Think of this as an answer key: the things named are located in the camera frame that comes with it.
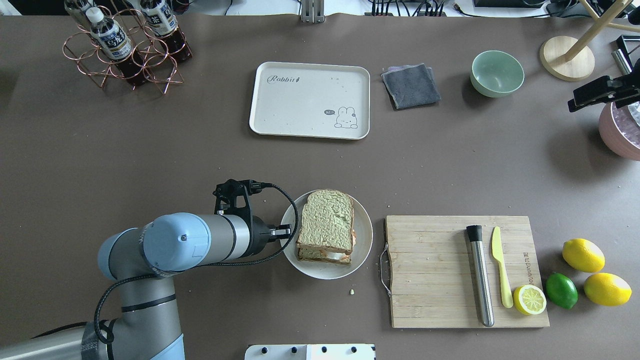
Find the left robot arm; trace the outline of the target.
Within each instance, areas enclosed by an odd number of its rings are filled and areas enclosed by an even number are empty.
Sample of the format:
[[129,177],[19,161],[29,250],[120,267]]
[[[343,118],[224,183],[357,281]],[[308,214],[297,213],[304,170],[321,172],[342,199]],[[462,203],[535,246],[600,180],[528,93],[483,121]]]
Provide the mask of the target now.
[[297,224],[252,214],[160,216],[112,235],[98,266],[113,281],[91,321],[61,326],[1,349],[3,360],[183,360],[185,341],[173,276],[206,265],[234,266],[267,243],[291,241]]

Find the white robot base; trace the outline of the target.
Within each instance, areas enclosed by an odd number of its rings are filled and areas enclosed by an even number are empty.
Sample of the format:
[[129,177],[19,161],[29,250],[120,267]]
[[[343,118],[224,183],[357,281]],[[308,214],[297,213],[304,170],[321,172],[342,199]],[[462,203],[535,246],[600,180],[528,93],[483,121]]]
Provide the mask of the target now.
[[254,344],[245,360],[376,360],[377,349],[366,343]]

